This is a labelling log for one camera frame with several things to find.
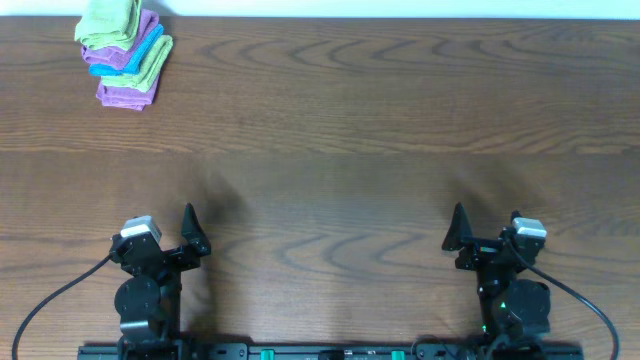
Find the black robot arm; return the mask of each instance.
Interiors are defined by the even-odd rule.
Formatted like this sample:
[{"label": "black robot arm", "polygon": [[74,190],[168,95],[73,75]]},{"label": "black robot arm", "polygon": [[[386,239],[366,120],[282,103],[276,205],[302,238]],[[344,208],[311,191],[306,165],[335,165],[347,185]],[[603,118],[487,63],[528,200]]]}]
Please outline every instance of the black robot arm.
[{"label": "black robot arm", "polygon": [[[161,232],[150,216],[134,218],[113,236],[112,260],[133,278],[116,293],[122,338],[117,346],[83,346],[78,360],[447,360],[557,359],[580,360],[578,346],[540,341],[549,331],[549,289],[518,280],[524,267],[512,249],[533,263],[544,247],[546,231],[537,220],[514,212],[512,224],[497,240],[474,237],[462,204],[456,205],[442,244],[459,251],[458,269],[473,270],[484,333],[464,341],[428,341],[390,345],[254,345],[204,343],[180,333],[180,273],[197,268],[211,245],[193,207],[185,209],[182,236],[186,245],[162,251]],[[507,242],[514,247],[506,246]]]}]

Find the folded cloth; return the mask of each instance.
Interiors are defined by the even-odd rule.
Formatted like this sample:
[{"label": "folded cloth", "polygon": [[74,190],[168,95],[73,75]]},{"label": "folded cloth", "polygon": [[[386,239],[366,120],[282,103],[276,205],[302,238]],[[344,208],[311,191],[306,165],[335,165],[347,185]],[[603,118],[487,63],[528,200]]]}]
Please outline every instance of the folded cloth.
[{"label": "folded cloth", "polygon": [[129,63],[133,54],[138,50],[140,43],[149,36],[158,25],[160,17],[157,13],[142,9],[140,12],[140,24],[138,25],[138,33],[133,46],[129,51],[123,52],[117,46],[109,46],[106,48],[91,50],[86,46],[82,47],[82,59],[87,64],[103,64],[109,65],[116,70],[122,70]]},{"label": "folded cloth", "polygon": [[153,103],[159,78],[158,76],[155,79],[151,89],[147,92],[141,92],[132,88],[104,86],[104,84],[100,82],[96,97],[102,101],[102,106],[142,110],[145,105],[151,105],[151,103]]},{"label": "folded cloth", "polygon": [[142,92],[151,89],[153,82],[160,74],[162,64],[167,59],[169,51],[173,47],[173,39],[169,35],[162,35],[153,44],[149,54],[140,64],[140,73],[136,75],[123,74],[119,76],[104,76],[102,83],[105,86],[130,87]]},{"label": "folded cloth", "polygon": [[129,52],[133,53],[132,56],[129,56],[130,58],[129,62],[121,70],[117,70],[114,67],[111,67],[109,65],[94,64],[89,66],[89,74],[94,76],[117,76],[122,74],[133,74],[133,75],[138,74],[140,72],[140,62],[142,61],[142,59],[144,59],[144,57],[147,55],[149,50],[151,50],[151,48],[153,47],[153,44],[155,44],[156,40],[158,40],[158,38],[160,37],[160,35],[162,35],[163,32],[164,32],[164,28],[162,27],[162,25],[157,25],[153,29],[153,31],[149,33],[149,36],[144,38],[144,40],[142,40],[142,42],[138,44],[139,46],[137,48],[135,46],[132,47],[131,50],[129,50],[124,55],[114,54],[111,57],[111,59],[114,59],[114,58],[120,59],[126,56]]},{"label": "folded cloth", "polygon": [[76,25],[75,40],[91,50],[117,46],[133,47],[138,32],[141,0],[89,0]]}]

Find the purple towel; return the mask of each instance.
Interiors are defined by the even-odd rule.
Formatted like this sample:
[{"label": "purple towel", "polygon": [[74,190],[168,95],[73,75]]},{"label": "purple towel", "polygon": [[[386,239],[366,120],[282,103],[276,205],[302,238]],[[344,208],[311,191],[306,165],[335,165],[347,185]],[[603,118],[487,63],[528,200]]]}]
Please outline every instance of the purple towel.
[{"label": "purple towel", "polygon": [[132,88],[104,86],[101,81],[100,85],[98,85],[96,97],[102,100],[102,106],[114,106],[142,111],[145,105],[151,105],[153,102],[153,97],[158,88],[159,78],[160,76],[156,78],[153,85],[151,85],[151,89],[146,93]]},{"label": "purple towel", "polygon": [[138,35],[129,51],[124,51],[117,46],[109,46],[99,50],[91,50],[86,46],[82,47],[82,59],[88,64],[102,64],[113,67],[116,70],[122,70],[131,60],[140,43],[149,33],[158,25],[160,17],[157,13],[142,9],[140,11],[140,27]]}]

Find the towel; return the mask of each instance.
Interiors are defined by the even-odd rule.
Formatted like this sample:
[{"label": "towel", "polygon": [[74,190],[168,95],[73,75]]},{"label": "towel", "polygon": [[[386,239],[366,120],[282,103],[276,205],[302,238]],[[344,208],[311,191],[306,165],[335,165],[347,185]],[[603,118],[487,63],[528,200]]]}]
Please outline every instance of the towel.
[{"label": "towel", "polygon": [[[127,52],[127,54],[129,52],[133,52],[133,55],[130,56],[129,62],[126,63],[126,66],[121,70],[117,70],[114,67],[111,67],[109,65],[94,64],[89,66],[89,74],[94,76],[117,76],[122,74],[133,74],[133,75],[138,74],[140,72],[140,62],[142,61],[142,59],[144,59],[144,57],[147,55],[149,50],[151,50],[151,47],[153,47],[153,44],[155,44],[156,40],[158,40],[160,35],[162,35],[163,31],[164,31],[164,28],[162,27],[162,25],[157,25],[153,29],[153,31],[149,33],[149,36],[144,38],[144,40],[142,40],[142,42],[138,44],[139,46],[137,48],[135,46],[132,47],[131,50]],[[111,59],[113,58],[120,59],[124,56],[126,56],[126,54],[125,55],[114,54],[111,57]]]},{"label": "towel", "polygon": [[140,64],[140,73],[137,75],[123,74],[119,76],[104,76],[102,83],[105,86],[130,87],[142,92],[151,89],[153,82],[160,74],[162,64],[167,59],[169,51],[173,47],[173,39],[169,35],[162,35],[151,47],[149,54]]},{"label": "towel", "polygon": [[133,54],[138,50],[140,43],[149,36],[149,33],[158,25],[160,17],[157,13],[142,9],[140,11],[140,24],[138,26],[138,34],[133,46],[129,51],[123,52],[117,46],[109,46],[106,48],[91,50],[86,46],[82,47],[82,59],[87,64],[103,64],[109,65],[116,70],[122,70],[129,63]]},{"label": "towel", "polygon": [[104,84],[100,82],[96,97],[102,101],[102,106],[114,106],[141,111],[145,105],[151,105],[151,103],[153,103],[159,78],[158,76],[155,79],[151,89],[147,92],[141,92],[132,88],[104,86]]},{"label": "towel", "polygon": [[75,40],[91,50],[133,47],[140,20],[140,0],[89,0],[76,25]]}]

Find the green towel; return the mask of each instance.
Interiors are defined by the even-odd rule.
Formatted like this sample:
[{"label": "green towel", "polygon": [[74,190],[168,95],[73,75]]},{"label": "green towel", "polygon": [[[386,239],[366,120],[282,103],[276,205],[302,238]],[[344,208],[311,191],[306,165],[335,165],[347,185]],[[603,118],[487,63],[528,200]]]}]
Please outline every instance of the green towel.
[{"label": "green towel", "polygon": [[131,49],[138,33],[140,0],[89,0],[76,25],[75,40],[91,50],[117,46]]},{"label": "green towel", "polygon": [[122,74],[119,76],[103,76],[102,84],[104,86],[130,87],[142,92],[151,89],[153,82],[160,74],[162,64],[167,59],[169,51],[173,47],[173,39],[169,35],[162,35],[158,38],[147,56],[144,57],[140,64],[140,73]]}]

